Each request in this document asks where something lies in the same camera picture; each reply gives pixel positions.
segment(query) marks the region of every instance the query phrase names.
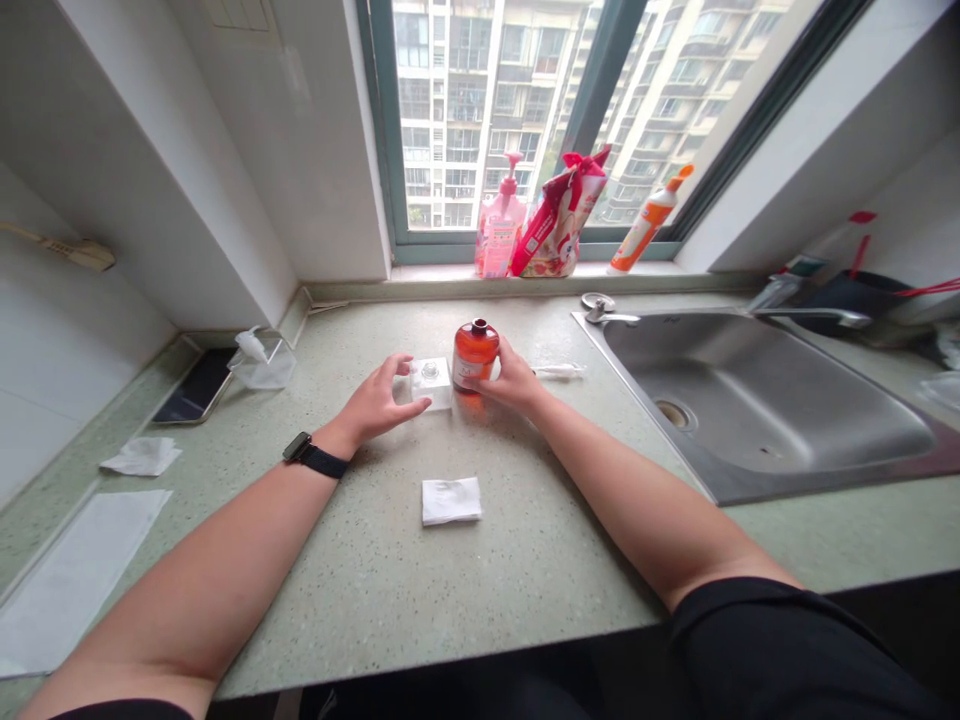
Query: apartment building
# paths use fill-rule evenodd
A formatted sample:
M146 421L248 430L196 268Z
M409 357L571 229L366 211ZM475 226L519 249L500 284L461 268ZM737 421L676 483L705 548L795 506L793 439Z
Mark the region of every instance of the apartment building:
M600 131L610 184L592 222L632 222L690 162L791 0L650 0ZM536 198L557 163L602 0L395 0L411 229L476 227L508 163Z

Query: black container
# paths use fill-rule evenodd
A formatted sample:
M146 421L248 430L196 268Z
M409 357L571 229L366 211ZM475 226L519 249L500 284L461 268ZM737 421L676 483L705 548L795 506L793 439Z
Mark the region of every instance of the black container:
M852 310L877 319L910 300L908 297L895 294L902 290L913 290L913 288L899 280L863 271L857 273L856 279L851 279L850 271L844 270L808 297L800 307ZM843 327L831 318L791 319L797 325L820 335L845 337L854 332L852 328Z

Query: stainless steel sink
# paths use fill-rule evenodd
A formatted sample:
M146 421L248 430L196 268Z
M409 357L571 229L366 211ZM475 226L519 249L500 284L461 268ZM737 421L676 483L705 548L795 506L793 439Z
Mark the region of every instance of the stainless steel sink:
M960 472L960 433L735 310L577 321L720 505Z

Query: smartphone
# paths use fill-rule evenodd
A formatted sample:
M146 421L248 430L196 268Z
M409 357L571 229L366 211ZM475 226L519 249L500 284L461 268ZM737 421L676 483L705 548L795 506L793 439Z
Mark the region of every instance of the smartphone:
M206 420L230 382L227 363L236 351L236 348L218 348L201 355L153 416L153 422L158 425L198 425Z

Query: red utensil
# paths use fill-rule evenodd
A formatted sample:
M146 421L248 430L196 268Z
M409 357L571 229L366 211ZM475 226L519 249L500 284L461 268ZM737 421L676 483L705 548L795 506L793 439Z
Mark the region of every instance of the red utensil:
M870 244L870 236L864 235L860 241L860 247L857 248L857 256L853 259L853 265L850 267L850 279L856 280L857 273L860 272L860 266L863 265L863 256L867 254L867 246Z

